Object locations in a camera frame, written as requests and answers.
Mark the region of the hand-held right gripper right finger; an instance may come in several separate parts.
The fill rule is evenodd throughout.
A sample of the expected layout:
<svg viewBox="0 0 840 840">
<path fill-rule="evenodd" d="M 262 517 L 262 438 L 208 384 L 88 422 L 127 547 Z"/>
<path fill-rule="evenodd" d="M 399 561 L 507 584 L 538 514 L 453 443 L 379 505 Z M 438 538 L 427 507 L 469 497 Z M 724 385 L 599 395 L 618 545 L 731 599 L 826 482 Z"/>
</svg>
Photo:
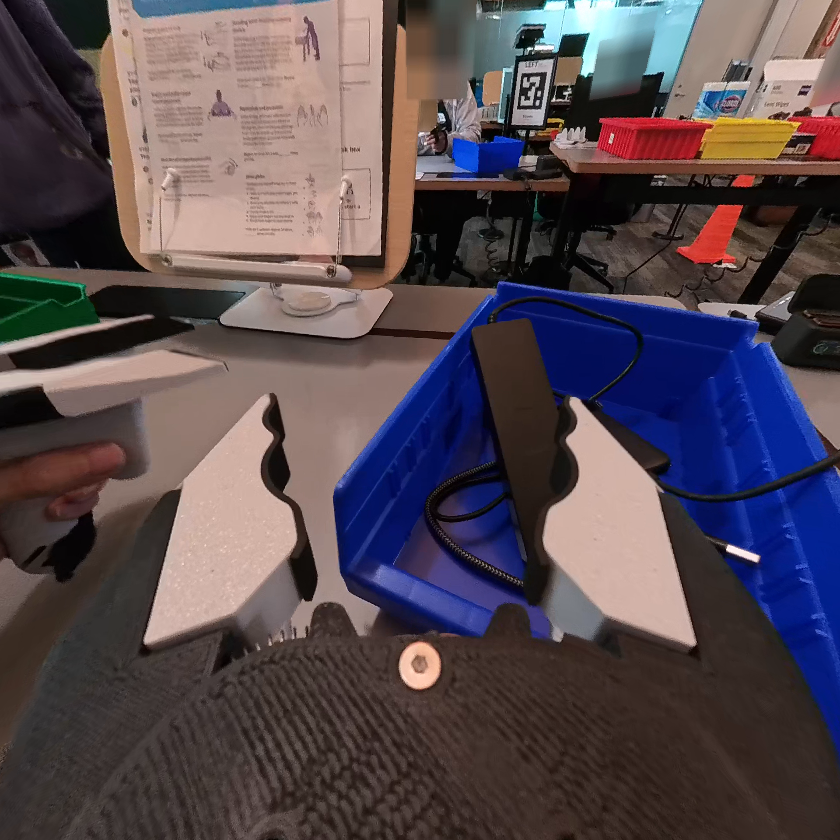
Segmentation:
<svg viewBox="0 0 840 840">
<path fill-rule="evenodd" d="M 689 652 L 697 637 L 653 477 L 577 397 L 563 400 L 556 436 L 526 578 L 552 637 L 619 633 Z"/>
</svg>

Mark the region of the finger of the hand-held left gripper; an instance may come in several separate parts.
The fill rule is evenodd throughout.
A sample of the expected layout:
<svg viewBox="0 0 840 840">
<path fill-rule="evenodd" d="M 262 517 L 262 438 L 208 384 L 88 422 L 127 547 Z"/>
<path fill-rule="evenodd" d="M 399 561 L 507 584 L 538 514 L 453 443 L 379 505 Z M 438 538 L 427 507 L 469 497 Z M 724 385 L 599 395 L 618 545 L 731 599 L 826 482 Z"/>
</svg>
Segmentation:
<svg viewBox="0 0 840 840">
<path fill-rule="evenodd" d="M 54 370 L 122 354 L 194 330 L 178 318 L 143 315 L 3 343 L 3 370 Z"/>
<path fill-rule="evenodd" d="M 1 377 L 2 418 L 79 417 L 224 375 L 225 362 L 177 350 L 109 356 Z"/>
</svg>

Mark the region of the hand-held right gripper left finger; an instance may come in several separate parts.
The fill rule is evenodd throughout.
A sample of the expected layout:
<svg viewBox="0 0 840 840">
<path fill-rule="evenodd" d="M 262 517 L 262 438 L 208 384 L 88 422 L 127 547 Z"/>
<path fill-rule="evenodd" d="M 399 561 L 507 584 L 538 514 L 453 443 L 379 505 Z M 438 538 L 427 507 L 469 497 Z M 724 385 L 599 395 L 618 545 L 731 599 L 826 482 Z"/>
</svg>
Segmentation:
<svg viewBox="0 0 840 840">
<path fill-rule="evenodd" d="M 184 479 L 143 636 L 163 650 L 224 632 L 261 649 L 296 636 L 318 585 L 275 394 L 261 396 Z"/>
</svg>

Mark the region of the green plastic bin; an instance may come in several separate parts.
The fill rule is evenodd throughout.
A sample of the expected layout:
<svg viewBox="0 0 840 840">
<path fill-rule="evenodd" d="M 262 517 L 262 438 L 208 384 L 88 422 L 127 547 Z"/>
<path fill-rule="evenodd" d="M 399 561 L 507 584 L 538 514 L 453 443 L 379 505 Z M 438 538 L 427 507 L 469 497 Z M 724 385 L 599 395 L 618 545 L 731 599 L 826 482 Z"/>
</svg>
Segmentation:
<svg viewBox="0 0 840 840">
<path fill-rule="evenodd" d="M 1 274 L 1 343 L 87 327 L 99 320 L 83 284 Z"/>
</svg>

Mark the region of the large blue plastic bin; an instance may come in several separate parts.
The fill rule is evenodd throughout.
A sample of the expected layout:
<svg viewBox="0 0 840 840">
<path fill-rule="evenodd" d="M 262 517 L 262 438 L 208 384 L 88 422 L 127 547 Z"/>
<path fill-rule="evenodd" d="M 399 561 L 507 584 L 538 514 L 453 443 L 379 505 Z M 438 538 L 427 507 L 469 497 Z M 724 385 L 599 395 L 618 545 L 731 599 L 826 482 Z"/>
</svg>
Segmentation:
<svg viewBox="0 0 840 840">
<path fill-rule="evenodd" d="M 501 282 L 469 316 L 339 480 L 339 567 L 348 589 L 422 630 L 478 636 L 504 602 L 526 601 L 441 549 L 424 507 L 445 479 L 495 458 L 471 358 L 474 327 L 510 300 L 546 297 L 603 312 L 644 336 L 605 412 L 661 449 L 665 483 L 748 490 L 825 456 L 791 381 L 750 320 Z M 684 500 L 701 530 L 760 562 L 731 567 L 795 658 L 838 746 L 838 472 L 737 503 Z"/>
</svg>

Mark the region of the black multi-port usb hub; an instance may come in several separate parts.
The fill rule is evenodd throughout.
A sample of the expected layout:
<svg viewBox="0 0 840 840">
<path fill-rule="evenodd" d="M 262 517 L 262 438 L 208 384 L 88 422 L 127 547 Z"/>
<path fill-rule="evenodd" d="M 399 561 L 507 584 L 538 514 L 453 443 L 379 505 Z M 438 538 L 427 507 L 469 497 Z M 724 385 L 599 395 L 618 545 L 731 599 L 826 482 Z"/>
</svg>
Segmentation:
<svg viewBox="0 0 840 840">
<path fill-rule="evenodd" d="M 471 350 L 526 553 L 527 575 L 549 568 L 543 534 L 549 509 L 579 478 L 568 445 L 576 417 L 558 405 L 531 322 L 525 318 L 473 328 Z"/>
</svg>

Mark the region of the person's left hand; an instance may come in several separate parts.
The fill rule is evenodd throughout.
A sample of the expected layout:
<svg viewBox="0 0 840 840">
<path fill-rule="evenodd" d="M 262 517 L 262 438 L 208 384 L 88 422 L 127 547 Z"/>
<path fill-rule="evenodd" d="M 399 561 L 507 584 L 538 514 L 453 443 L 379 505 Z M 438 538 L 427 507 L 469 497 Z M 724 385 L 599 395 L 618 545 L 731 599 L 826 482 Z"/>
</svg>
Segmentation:
<svg viewBox="0 0 840 840">
<path fill-rule="evenodd" d="M 15 458 L 1 464 L 1 508 L 45 500 L 43 516 L 64 522 L 89 513 L 106 483 L 126 464 L 114 443 L 88 444 Z"/>
</svg>

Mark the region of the printed instruction sheet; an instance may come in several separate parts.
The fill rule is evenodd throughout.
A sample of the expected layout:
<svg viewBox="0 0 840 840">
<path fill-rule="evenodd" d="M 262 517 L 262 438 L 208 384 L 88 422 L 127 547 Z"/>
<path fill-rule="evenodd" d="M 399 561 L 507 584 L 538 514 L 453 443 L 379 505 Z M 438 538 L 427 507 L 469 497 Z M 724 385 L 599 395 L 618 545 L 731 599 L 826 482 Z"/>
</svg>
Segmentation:
<svg viewBox="0 0 840 840">
<path fill-rule="evenodd" d="M 334 255 L 338 2 L 108 2 L 145 254 Z"/>
</svg>

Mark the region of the black battery charger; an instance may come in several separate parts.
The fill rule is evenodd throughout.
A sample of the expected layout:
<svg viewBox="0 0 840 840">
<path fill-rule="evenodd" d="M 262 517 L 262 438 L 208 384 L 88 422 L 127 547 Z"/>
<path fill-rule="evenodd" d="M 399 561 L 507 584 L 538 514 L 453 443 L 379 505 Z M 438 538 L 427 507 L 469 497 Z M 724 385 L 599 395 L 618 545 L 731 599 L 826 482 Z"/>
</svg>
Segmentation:
<svg viewBox="0 0 840 840">
<path fill-rule="evenodd" d="M 790 367 L 839 371 L 839 275 L 803 280 L 758 310 L 755 319 L 778 361 Z"/>
</svg>

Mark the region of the orange cone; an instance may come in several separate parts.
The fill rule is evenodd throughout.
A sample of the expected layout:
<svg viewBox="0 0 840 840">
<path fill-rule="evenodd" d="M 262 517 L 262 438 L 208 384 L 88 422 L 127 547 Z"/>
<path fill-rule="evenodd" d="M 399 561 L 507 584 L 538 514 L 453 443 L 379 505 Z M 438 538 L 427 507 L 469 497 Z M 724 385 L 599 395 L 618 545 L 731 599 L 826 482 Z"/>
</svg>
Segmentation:
<svg viewBox="0 0 840 840">
<path fill-rule="evenodd" d="M 695 265 L 734 265 L 736 259 L 728 253 L 728 247 L 741 211 L 742 205 L 717 206 L 695 240 L 678 247 L 676 253 Z"/>
</svg>

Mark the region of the wooden document stand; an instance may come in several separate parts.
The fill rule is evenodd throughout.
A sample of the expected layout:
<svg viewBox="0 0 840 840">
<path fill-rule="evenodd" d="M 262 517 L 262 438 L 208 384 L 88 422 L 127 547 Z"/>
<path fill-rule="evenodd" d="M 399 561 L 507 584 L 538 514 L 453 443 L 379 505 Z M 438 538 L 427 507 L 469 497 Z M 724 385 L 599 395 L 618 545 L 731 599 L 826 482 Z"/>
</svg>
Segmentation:
<svg viewBox="0 0 840 840">
<path fill-rule="evenodd" d="M 417 107 L 406 95 L 406 33 L 398 23 L 398 2 L 384 3 L 382 136 L 383 226 L 381 256 L 355 258 L 342 249 L 341 208 L 349 181 L 339 189 L 339 240 L 334 255 L 148 255 L 141 248 L 141 215 L 134 180 L 133 132 L 123 106 L 112 28 L 101 54 L 101 90 L 107 115 L 119 225 L 131 255 L 149 272 L 151 287 L 209 290 L 212 280 L 232 282 L 246 294 L 219 319 L 231 329 L 355 340 L 370 333 L 393 294 L 388 287 L 406 262 L 413 188 L 408 167 L 414 163 L 410 132 Z"/>
</svg>

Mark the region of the red plastic bin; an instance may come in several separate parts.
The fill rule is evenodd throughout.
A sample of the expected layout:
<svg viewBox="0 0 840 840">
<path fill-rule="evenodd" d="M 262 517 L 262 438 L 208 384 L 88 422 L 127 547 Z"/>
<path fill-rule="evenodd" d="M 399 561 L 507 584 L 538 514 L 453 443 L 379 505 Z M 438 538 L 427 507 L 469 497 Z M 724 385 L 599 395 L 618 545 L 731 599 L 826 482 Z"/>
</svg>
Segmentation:
<svg viewBox="0 0 840 840">
<path fill-rule="evenodd" d="M 630 161 L 693 160 L 712 122 L 665 118 L 602 118 L 597 149 Z"/>
<path fill-rule="evenodd" d="M 807 155 L 824 161 L 839 161 L 839 117 L 824 116 L 804 119 L 794 136 L 811 137 Z"/>
</svg>

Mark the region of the small blue plastic bin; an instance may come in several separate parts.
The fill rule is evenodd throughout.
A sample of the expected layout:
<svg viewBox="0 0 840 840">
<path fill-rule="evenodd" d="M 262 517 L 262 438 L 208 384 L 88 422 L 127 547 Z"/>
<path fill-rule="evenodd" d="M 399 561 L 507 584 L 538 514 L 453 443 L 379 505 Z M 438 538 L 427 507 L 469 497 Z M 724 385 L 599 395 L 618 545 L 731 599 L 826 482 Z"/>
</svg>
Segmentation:
<svg viewBox="0 0 840 840">
<path fill-rule="evenodd" d="M 491 176 L 518 168 L 523 148 L 523 140 L 497 136 L 486 143 L 454 138 L 451 151 L 454 163 L 460 170 Z"/>
</svg>

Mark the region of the yellow plastic bin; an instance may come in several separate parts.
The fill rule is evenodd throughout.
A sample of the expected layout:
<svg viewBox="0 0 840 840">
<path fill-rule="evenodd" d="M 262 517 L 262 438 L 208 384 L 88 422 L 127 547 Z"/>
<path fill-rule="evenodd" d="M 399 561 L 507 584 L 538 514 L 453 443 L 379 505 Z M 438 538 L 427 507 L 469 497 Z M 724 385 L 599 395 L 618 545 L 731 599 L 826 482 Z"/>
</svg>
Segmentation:
<svg viewBox="0 0 840 840">
<path fill-rule="evenodd" d="M 776 160 L 798 130 L 799 121 L 719 117 L 704 133 L 702 160 Z"/>
</svg>

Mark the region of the blue white wipes pack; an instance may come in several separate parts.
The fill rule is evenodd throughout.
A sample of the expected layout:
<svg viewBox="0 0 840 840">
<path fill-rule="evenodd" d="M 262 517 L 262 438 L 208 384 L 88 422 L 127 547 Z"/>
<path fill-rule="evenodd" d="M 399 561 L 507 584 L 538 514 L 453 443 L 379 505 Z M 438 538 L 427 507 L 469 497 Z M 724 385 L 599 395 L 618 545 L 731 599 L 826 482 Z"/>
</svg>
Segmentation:
<svg viewBox="0 0 840 840">
<path fill-rule="evenodd" d="M 693 120 L 714 120 L 736 117 L 749 92 L 749 83 L 742 81 L 707 82 L 703 85 L 694 111 Z"/>
</svg>

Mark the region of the marker sign on stand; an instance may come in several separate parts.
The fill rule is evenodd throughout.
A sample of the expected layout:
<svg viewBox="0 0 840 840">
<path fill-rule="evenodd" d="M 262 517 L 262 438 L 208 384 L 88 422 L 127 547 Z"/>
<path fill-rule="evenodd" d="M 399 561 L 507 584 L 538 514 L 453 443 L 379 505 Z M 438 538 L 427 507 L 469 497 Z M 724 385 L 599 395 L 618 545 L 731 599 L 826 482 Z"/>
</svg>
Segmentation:
<svg viewBox="0 0 840 840">
<path fill-rule="evenodd" d="M 529 54 L 516 58 L 505 119 L 508 133 L 547 127 L 557 61 L 557 54 Z"/>
</svg>

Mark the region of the white cardboard box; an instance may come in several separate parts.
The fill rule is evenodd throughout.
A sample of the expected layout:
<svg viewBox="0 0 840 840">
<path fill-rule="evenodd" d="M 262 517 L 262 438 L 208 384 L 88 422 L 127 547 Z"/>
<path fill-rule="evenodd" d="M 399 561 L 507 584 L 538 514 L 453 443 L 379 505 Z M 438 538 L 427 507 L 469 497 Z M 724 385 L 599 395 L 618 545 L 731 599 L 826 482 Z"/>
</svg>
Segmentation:
<svg viewBox="0 0 840 840">
<path fill-rule="evenodd" d="M 752 110 L 756 119 L 786 121 L 809 111 L 824 59 L 772 59 L 764 67 Z"/>
</svg>

